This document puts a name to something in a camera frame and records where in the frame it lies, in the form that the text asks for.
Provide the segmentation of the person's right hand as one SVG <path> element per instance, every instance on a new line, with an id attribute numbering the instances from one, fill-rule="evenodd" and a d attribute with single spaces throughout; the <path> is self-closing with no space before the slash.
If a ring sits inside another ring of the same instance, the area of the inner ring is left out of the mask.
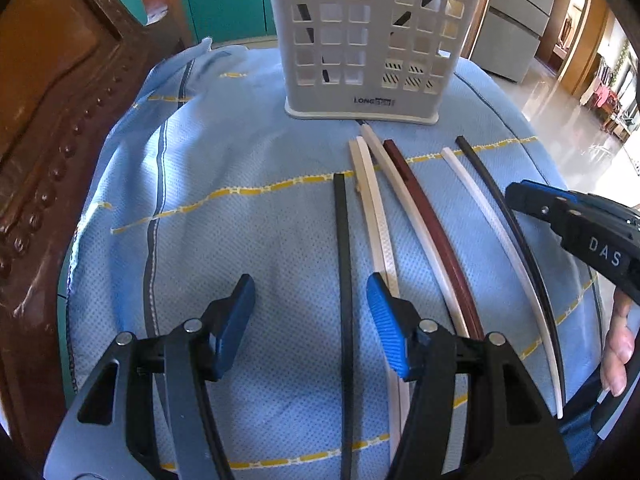
<path id="1" fill-rule="evenodd" d="M 620 288 L 614 292 L 610 327 L 600 365 L 600 381 L 604 391 L 617 398 L 627 385 L 625 365 L 634 354 L 634 334 L 628 326 L 628 315 L 634 300 Z"/>

